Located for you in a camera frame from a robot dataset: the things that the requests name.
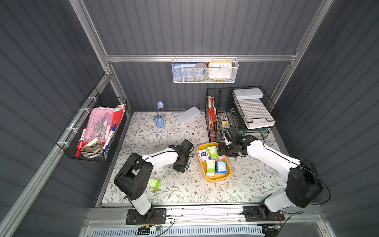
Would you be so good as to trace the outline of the green white tissue pack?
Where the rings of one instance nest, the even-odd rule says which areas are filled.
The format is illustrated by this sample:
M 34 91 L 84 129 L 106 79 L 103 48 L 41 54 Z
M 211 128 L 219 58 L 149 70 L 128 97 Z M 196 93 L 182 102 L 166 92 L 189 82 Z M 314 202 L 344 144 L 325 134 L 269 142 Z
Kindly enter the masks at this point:
M 219 157 L 219 154 L 218 154 L 218 147 L 217 146 L 207 146 L 209 148 L 209 152 L 210 152 L 210 155 L 211 155 L 211 159 L 216 159 Z

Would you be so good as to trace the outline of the green tissue pack front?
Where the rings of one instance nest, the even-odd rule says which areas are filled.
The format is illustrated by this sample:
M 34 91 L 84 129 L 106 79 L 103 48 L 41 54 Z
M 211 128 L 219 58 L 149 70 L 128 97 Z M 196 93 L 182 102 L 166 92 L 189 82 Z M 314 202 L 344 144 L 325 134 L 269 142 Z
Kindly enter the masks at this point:
M 149 178 L 147 187 L 155 189 L 155 190 L 158 190 L 159 187 L 160 187 L 160 184 L 161 184 L 161 180 L 160 179 Z

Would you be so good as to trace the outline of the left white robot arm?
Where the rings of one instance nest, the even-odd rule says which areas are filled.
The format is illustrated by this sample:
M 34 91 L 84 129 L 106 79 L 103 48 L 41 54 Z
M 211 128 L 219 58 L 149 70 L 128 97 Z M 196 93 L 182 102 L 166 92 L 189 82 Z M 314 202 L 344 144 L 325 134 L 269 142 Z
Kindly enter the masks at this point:
M 148 200 L 145 190 L 151 174 L 168 165 L 173 165 L 175 171 L 183 173 L 193 149 L 193 144 L 185 139 L 180 145 L 169 145 L 151 155 L 141 156 L 133 153 L 115 176 L 114 184 L 126 194 L 133 210 L 139 216 L 148 216 L 153 210 L 153 205 Z

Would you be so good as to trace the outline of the white box on organizer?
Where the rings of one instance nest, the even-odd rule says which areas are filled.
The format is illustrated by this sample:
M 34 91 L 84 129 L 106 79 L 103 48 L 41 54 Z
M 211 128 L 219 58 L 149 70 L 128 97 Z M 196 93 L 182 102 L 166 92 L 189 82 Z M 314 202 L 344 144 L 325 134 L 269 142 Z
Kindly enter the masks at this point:
M 237 100 L 262 99 L 264 94 L 259 88 L 245 88 L 233 90 Z

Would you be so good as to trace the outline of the blue box in basket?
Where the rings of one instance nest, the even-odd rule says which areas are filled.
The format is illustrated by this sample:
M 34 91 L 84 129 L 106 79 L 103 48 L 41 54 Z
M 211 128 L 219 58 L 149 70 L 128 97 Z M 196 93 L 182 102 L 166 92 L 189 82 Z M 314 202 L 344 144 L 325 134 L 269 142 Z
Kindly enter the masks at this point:
M 196 63 L 172 63 L 172 73 L 174 83 L 186 83 L 194 81 L 193 68 Z

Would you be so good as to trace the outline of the checkered notebook stack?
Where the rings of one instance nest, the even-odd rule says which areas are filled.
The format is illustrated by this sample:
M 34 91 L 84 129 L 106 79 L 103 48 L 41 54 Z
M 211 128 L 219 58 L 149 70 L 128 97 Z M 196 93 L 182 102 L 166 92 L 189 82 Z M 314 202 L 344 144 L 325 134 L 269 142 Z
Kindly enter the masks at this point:
M 235 104 L 248 129 L 274 126 L 273 116 L 260 99 L 236 99 Z

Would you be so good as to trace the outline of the blue flower desk lamp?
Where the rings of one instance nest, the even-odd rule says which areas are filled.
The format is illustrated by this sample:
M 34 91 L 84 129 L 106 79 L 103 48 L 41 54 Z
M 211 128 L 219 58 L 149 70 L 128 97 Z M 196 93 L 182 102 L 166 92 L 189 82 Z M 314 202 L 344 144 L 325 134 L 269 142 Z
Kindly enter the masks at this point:
M 158 129 L 162 129 L 164 127 L 164 119 L 159 115 L 159 110 L 163 108 L 164 104 L 161 101 L 157 102 L 157 114 L 155 116 L 155 123 Z

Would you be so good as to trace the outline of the white rectangular plastic case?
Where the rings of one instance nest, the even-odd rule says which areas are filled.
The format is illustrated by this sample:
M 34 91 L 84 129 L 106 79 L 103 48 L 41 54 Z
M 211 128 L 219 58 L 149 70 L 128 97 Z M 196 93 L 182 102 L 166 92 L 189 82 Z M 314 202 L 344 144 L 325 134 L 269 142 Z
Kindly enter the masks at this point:
M 186 124 L 190 122 L 192 119 L 196 118 L 201 113 L 200 109 L 196 106 L 193 106 L 186 111 L 182 112 L 177 116 L 177 121 L 180 124 Z

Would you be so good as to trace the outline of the floral table mat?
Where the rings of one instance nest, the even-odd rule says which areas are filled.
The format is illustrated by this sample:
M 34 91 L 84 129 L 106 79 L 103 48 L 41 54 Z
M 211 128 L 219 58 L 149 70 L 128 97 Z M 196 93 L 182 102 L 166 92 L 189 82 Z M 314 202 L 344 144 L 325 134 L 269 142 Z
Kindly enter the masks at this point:
M 131 154 L 152 154 L 169 145 L 178 145 L 185 139 L 195 148 L 208 142 L 204 113 L 186 124 L 177 121 L 178 112 L 163 112 L 162 116 L 164 128 L 158 129 L 154 112 L 135 112 L 132 115 L 101 202 L 103 205 L 128 204 L 124 193 L 114 184 L 114 178 Z M 153 178 L 161 180 L 161 184 L 158 190 L 146 189 L 145 193 L 151 203 L 260 202 L 267 195 L 286 187 L 285 179 L 273 168 L 250 156 L 230 158 L 231 176 L 214 183 L 206 180 L 197 151 L 192 152 L 189 162 L 189 170 L 184 173 L 166 166 L 164 171 L 152 174 Z

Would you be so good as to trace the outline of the yellow alarm clock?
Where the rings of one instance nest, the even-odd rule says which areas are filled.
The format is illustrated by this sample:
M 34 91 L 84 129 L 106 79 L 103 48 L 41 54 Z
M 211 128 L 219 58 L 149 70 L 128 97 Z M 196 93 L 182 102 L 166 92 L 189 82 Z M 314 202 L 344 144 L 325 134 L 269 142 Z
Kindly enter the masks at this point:
M 210 62 L 208 64 L 208 77 L 213 80 L 228 80 L 232 78 L 232 62 Z

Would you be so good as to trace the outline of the tape roll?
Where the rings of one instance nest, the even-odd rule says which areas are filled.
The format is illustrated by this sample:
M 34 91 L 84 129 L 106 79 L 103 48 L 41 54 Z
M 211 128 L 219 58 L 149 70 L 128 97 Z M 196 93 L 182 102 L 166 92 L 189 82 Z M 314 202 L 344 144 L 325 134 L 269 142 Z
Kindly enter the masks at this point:
M 208 78 L 208 67 L 204 63 L 196 63 L 193 67 L 192 75 L 198 82 L 202 82 Z

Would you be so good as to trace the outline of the pink pencil case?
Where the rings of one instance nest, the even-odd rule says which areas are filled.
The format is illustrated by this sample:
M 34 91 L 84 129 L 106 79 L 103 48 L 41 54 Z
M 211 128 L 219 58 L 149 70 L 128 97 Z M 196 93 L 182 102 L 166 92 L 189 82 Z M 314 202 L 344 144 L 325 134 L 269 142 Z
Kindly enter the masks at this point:
M 113 121 L 114 109 L 98 107 L 91 111 L 86 127 L 85 142 L 98 138 L 105 143 Z

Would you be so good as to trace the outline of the beige stapler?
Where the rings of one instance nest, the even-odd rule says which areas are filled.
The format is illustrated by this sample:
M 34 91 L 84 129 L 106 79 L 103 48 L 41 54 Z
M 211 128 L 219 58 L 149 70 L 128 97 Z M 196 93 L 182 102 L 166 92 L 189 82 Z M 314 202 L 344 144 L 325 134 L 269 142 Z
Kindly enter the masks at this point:
M 94 138 L 84 146 L 83 151 L 87 153 L 97 153 L 102 150 L 102 148 L 103 143 L 98 138 Z

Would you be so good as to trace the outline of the red white marker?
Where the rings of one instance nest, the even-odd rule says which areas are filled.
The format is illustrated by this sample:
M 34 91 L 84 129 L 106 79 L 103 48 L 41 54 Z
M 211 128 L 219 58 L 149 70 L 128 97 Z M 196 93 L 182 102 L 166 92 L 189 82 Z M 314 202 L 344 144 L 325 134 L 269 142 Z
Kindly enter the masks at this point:
M 84 144 L 84 139 L 85 139 L 85 133 L 86 133 L 86 128 L 83 129 L 78 146 L 77 146 L 77 151 L 75 153 L 75 157 L 79 157 L 83 148 Z

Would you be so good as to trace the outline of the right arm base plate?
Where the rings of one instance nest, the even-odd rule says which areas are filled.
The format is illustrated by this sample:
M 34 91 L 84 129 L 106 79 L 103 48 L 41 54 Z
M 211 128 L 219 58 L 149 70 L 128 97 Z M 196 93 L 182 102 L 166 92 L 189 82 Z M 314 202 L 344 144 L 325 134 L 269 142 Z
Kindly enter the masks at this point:
M 242 215 L 247 222 L 284 221 L 285 216 L 281 211 L 270 212 L 262 206 L 244 206 Z

